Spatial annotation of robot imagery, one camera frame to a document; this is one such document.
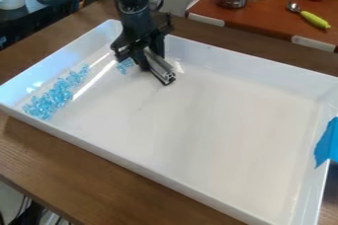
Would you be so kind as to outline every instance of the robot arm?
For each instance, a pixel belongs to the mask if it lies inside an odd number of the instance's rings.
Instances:
[[[168,14],[151,12],[148,0],[115,0],[123,31],[111,49],[118,61],[131,57],[142,70],[151,71],[164,85],[175,80],[164,60],[164,37],[173,30]]]

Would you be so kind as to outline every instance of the orange table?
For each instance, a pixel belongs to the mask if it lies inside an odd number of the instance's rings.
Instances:
[[[296,1],[302,10],[328,21],[332,29],[320,30],[287,11],[288,1]],[[236,10],[218,7],[214,0],[198,0],[187,9],[186,17],[338,52],[338,0],[248,0],[244,8]]]

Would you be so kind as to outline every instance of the yellow handled utensil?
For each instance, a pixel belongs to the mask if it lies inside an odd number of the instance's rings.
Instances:
[[[317,17],[307,11],[302,11],[299,7],[299,5],[296,2],[289,2],[287,4],[287,9],[294,13],[299,13],[302,17],[304,17],[308,22],[313,24],[314,26],[322,29],[327,30],[330,29],[331,26],[326,22],[325,20],[321,19],[320,17]]]

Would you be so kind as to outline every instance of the blue painter's tape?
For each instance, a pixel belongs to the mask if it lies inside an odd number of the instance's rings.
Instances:
[[[338,117],[334,117],[326,127],[314,149],[316,168],[327,159],[338,162]]]

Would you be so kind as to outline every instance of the blue bead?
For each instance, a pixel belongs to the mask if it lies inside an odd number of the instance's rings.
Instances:
[[[23,111],[24,111],[25,113],[29,113],[31,107],[32,107],[31,105],[24,105],[24,106],[23,106]]]

